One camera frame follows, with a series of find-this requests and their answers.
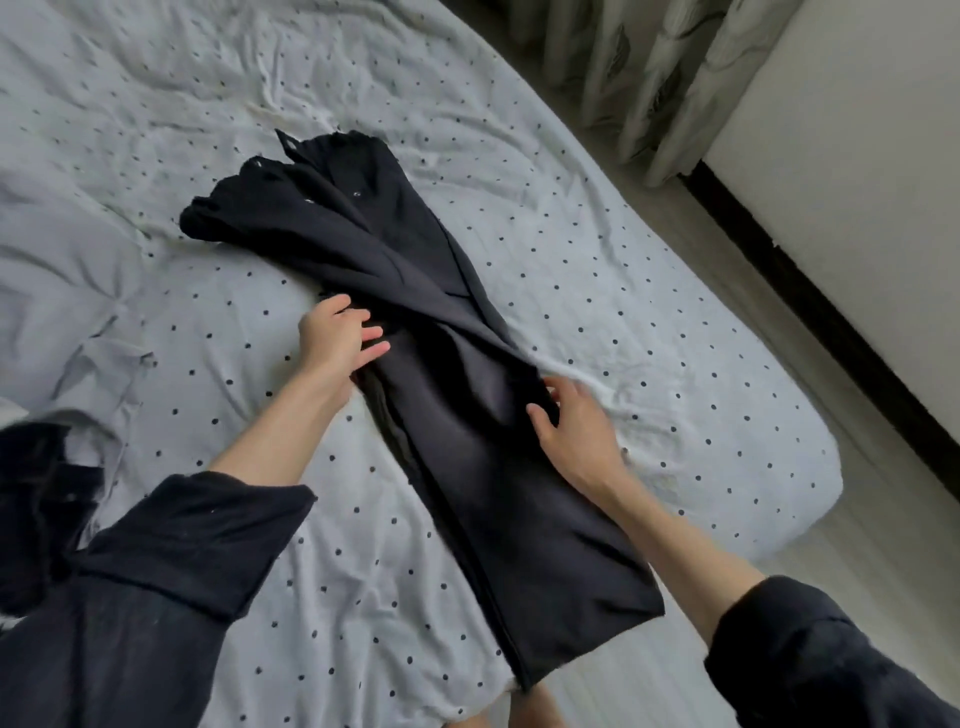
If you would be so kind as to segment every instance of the bare leg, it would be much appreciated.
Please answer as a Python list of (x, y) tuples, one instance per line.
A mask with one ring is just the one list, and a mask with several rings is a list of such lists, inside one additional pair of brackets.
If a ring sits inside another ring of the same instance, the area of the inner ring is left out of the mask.
[(553, 695), (543, 683), (537, 683), (526, 695), (510, 696), (509, 728), (566, 728)]
[(479, 716), (469, 717), (459, 723), (447, 723), (446, 728), (490, 728), (490, 722), (487, 720), (487, 714), (481, 713)]

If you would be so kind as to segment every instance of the bed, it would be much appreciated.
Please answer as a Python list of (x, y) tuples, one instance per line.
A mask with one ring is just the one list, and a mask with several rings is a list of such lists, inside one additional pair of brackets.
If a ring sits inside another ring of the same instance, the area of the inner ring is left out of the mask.
[[(839, 497), (835, 443), (774, 356), (439, 2), (14, 0), (2, 14), (0, 396), (70, 421), (75, 457), (105, 468), (91, 533), (201, 469), (296, 364), (315, 287), (176, 224), (245, 159), (280, 158), (275, 128), (383, 138), (518, 344), (587, 382), (636, 472), (721, 546), (769, 554)], [(306, 482), (319, 501), (230, 630), (204, 725), (440, 725), (510, 688), (360, 397)], [(673, 607), (618, 638), (649, 651), (641, 683), (697, 667), (682, 620)], [(705, 676), (651, 700), (673, 717), (720, 704)]]

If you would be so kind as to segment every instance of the rolled-up cuff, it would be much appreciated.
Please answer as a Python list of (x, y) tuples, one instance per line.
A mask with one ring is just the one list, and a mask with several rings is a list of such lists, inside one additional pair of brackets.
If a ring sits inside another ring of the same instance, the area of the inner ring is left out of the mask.
[(101, 531), (75, 567), (235, 621), (306, 518), (304, 485), (251, 487), (222, 473), (171, 475)]
[(819, 589), (786, 576), (763, 580), (720, 619), (705, 660), (710, 680), (740, 714), (775, 713), (789, 700), (785, 673), (803, 668), (785, 664), (784, 651), (792, 638), (821, 620), (852, 626), (836, 602)]

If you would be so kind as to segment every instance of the tiled floor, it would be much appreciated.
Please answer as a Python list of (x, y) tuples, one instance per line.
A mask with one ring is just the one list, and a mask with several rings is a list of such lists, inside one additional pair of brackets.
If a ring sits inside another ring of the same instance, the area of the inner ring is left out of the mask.
[[(767, 343), (836, 436), (844, 495), (799, 541), (761, 567), (827, 591), (881, 649), (942, 697), (960, 704), (960, 503), (682, 185), (672, 181), (661, 189), (644, 188), (635, 168), (615, 163), (610, 131), (577, 127), (575, 98), (544, 86), (538, 55), (512, 47), (501, 18), (476, 0), (446, 4), (574, 129), (627, 202)], [(732, 724), (732, 716), (718, 715), (713, 701), (702, 699), (706, 693), (700, 681), (706, 676), (689, 671), (702, 652), (677, 656), (683, 668), (672, 675), (672, 663), (663, 663), (662, 679), (673, 686), (644, 690), (636, 677), (650, 669), (651, 655), (637, 654), (631, 637), (618, 638), (549, 678), (572, 726)], [(684, 640), (678, 652), (689, 652), (692, 644)], [(668, 708), (657, 704), (658, 691), (683, 694), (684, 681), (696, 682), (689, 688), (689, 705), (678, 710), (676, 699)], [(494, 712), (502, 718), (502, 711)]]

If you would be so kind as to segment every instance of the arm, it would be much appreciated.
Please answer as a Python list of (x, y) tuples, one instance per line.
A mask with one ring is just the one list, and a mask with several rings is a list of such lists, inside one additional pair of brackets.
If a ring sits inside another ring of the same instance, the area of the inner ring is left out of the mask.
[(361, 351), (382, 331), (348, 304), (335, 296), (303, 318), (298, 373), (210, 472), (164, 480), (0, 639), (4, 726), (200, 722), (228, 627), (315, 500), (293, 484), (349, 399), (349, 375), (389, 348)]
[(333, 296), (300, 320), (300, 366), (253, 424), (213, 461), (210, 469), (251, 485), (293, 485), (330, 421), (347, 403), (349, 376), (390, 348), (381, 327), (363, 327), (366, 309), (347, 308), (349, 296)]
[(560, 405), (560, 425), (530, 404), (540, 444), (560, 474), (610, 516), (634, 543), (710, 644), (717, 622), (763, 574), (721, 551), (687, 520), (667, 513), (623, 463), (613, 425), (587, 387), (545, 380)]
[(628, 472), (587, 388), (547, 377), (553, 426), (527, 411), (558, 472), (626, 531), (710, 646), (707, 670), (744, 726), (960, 726), (960, 712), (874, 649), (825, 594), (767, 579), (667, 513)]

